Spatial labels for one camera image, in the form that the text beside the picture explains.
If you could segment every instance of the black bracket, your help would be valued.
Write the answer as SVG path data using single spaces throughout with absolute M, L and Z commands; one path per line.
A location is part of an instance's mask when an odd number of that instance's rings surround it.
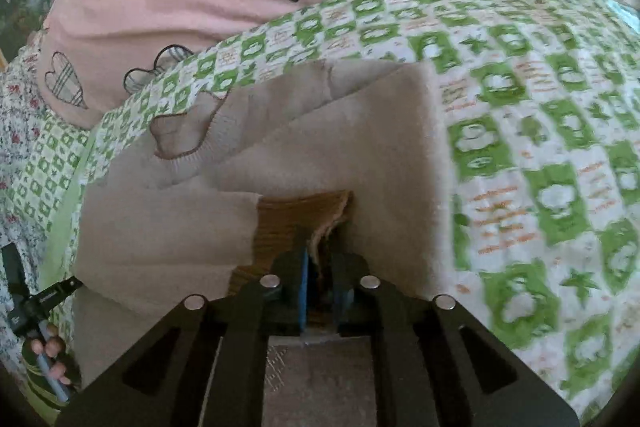
M 47 322 L 52 309 L 81 287 L 82 283 L 71 277 L 55 283 L 37 295 L 31 295 L 25 281 L 20 254 L 14 243 L 2 247 L 2 264 L 9 293 L 14 302 L 14 309 L 7 315 L 11 330 L 17 337 L 38 339 L 44 345 L 50 339 Z M 62 403 L 68 402 L 75 390 L 49 376 L 49 369 L 53 366 L 54 360 L 41 353 L 36 357 L 36 363 L 56 398 Z
M 56 425 L 260 426 L 268 337 L 303 331 L 310 273 L 301 248 L 233 297 L 187 297 Z M 338 333 L 371 338 L 380 427 L 578 427 L 564 400 L 452 297 L 409 298 L 337 245 L 329 277 Z

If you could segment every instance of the green fabric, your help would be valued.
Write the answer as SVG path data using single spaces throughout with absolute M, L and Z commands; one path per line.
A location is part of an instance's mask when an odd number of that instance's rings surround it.
M 88 131 L 48 111 L 31 156 L 7 193 L 11 210 L 50 232 L 71 179 L 78 172 L 88 136 Z
M 33 390 L 33 388 L 27 384 L 24 395 L 33 407 L 33 410 L 49 425 L 53 425 L 58 419 L 58 415 L 60 414 L 60 410 L 52 407 L 49 403 L 45 402 L 38 394 Z
M 80 156 L 78 167 L 71 177 L 68 189 L 66 190 L 62 203 L 52 220 L 52 226 L 47 237 L 47 250 L 42 265 L 38 285 L 40 288 L 48 288 L 52 284 L 63 280 L 68 273 L 68 266 L 65 262 L 65 251 L 71 239 L 72 214 L 76 210 L 78 201 L 81 199 L 82 185 L 80 175 L 84 172 L 87 160 L 93 152 L 95 144 L 95 127 L 88 136 L 84 151 Z

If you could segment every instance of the metal screw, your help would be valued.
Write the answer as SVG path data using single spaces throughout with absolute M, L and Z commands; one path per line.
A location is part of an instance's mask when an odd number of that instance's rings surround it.
M 260 284 L 265 288 L 277 288 L 280 286 L 280 277 L 274 273 L 264 275 L 262 279 L 260 279 Z
M 436 306 L 441 310 L 452 310 L 456 307 L 456 300 L 451 295 L 438 295 Z
M 189 295 L 184 300 L 184 307 L 188 310 L 199 310 L 204 306 L 204 297 L 202 295 Z
M 380 286 L 380 279 L 378 279 L 375 275 L 366 275 L 362 279 L 360 279 L 360 285 L 367 290 L 375 290 L 378 286 Z

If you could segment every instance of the star pattern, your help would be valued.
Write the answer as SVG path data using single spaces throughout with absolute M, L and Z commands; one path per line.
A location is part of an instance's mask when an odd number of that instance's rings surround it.
M 574 286 L 575 295 L 580 301 L 580 305 L 584 308 L 590 297 L 589 288 L 600 289 L 600 286 L 593 282 L 592 276 L 593 272 L 578 272 L 572 268 L 571 276 L 564 279 L 560 285 Z

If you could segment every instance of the finger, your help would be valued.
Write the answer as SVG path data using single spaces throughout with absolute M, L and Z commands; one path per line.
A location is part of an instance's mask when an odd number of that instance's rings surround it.
M 44 352 L 47 353 L 48 357 L 55 359 L 60 353 L 64 352 L 65 348 L 65 341 L 60 337 L 51 337 L 44 347 Z
M 80 385 L 82 378 L 76 361 L 66 353 L 60 353 L 58 362 L 62 362 L 66 366 L 65 378 L 68 378 L 71 385 Z
M 60 378 L 64 377 L 65 373 L 66 365 L 62 362 L 56 362 L 51 366 L 51 369 L 49 369 L 49 376 L 54 380 L 59 380 Z
M 47 332 L 52 336 L 58 336 L 58 327 L 55 324 L 47 324 Z
M 38 340 L 36 341 L 31 341 L 31 350 L 36 354 L 36 355 L 40 355 L 42 354 L 42 352 L 44 351 L 44 347 L 42 346 L 42 343 Z

